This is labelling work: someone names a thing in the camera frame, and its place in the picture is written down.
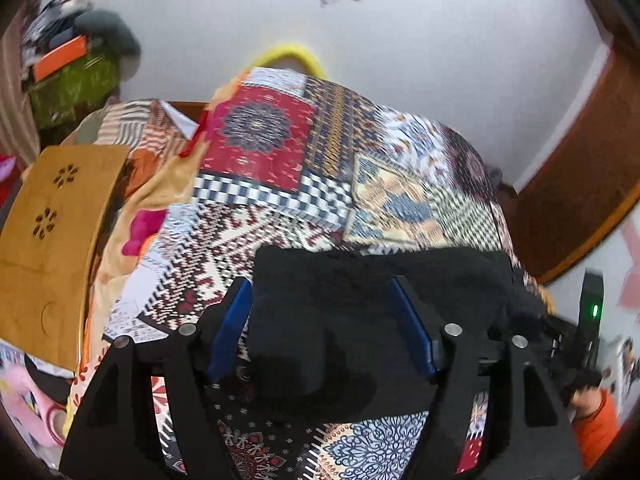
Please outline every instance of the red cloth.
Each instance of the red cloth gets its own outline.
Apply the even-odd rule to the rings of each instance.
[[[209,114],[209,149],[200,168],[284,191],[300,184],[314,108],[275,90],[242,87]]]
[[[456,475],[473,469],[478,465],[478,457],[480,456],[480,449],[482,448],[482,437],[468,438],[465,442],[465,447],[462,449],[462,456],[458,463],[458,469],[456,469]]]
[[[582,455],[582,466],[588,470],[605,452],[618,432],[618,413],[611,395],[601,389],[602,402],[590,416],[574,420],[575,439]]]
[[[200,119],[198,120],[198,127],[193,133],[193,137],[191,137],[189,142],[184,145],[182,151],[178,153],[178,156],[180,158],[187,158],[189,155],[191,155],[194,146],[198,143],[200,137],[205,134],[204,132],[206,131],[207,125],[209,124],[209,116],[210,112],[208,110],[202,111],[202,113],[200,114]]]
[[[0,207],[4,204],[18,179],[20,179],[20,170],[16,156],[0,153]]]

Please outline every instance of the orange shirt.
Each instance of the orange shirt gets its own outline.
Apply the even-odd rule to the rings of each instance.
[[[613,398],[609,392],[600,391],[602,402],[597,411],[572,423],[586,470],[598,461],[618,432],[618,414]]]

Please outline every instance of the pink toy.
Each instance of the pink toy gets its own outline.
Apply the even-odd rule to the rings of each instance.
[[[11,393],[2,396],[2,403],[7,413],[20,421],[20,424],[44,447],[64,446],[65,439],[56,429],[55,421],[64,420],[65,410],[49,399],[36,386],[26,368],[7,363],[6,381]],[[40,418],[36,415],[23,396],[31,393],[38,407]]]

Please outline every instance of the pink fabric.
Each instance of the pink fabric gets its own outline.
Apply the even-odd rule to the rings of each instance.
[[[619,306],[629,310],[640,309],[640,235],[631,216],[629,216],[620,228],[622,237],[629,250],[633,264],[627,271],[622,292],[618,300]]]
[[[10,394],[2,396],[2,403],[9,415],[17,418],[38,444],[44,447],[62,446],[64,440],[52,427],[52,414],[64,411],[61,406],[49,399],[36,386],[26,368],[6,364],[6,380],[11,388]],[[27,405],[22,396],[31,393],[42,418]]]
[[[166,212],[167,209],[158,211],[141,209],[138,211],[135,218],[131,221],[129,240],[122,246],[122,255],[140,256],[142,244],[147,238],[160,230],[162,222],[164,222],[164,218],[166,217]]]

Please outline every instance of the blue gripper pad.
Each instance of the blue gripper pad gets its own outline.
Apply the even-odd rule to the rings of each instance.
[[[419,373],[432,378],[438,371],[433,362],[433,342],[397,278],[392,279],[391,297],[392,311],[404,336],[411,361]]]
[[[249,317],[251,304],[254,298],[254,290],[251,282],[241,278],[239,286],[232,284],[227,291],[223,303],[230,302],[226,315],[220,323],[220,328],[210,346],[210,361],[207,367],[207,377],[217,383],[230,369],[234,355],[236,354],[236,345],[242,334],[242,329]],[[222,304],[215,308],[224,308]]]

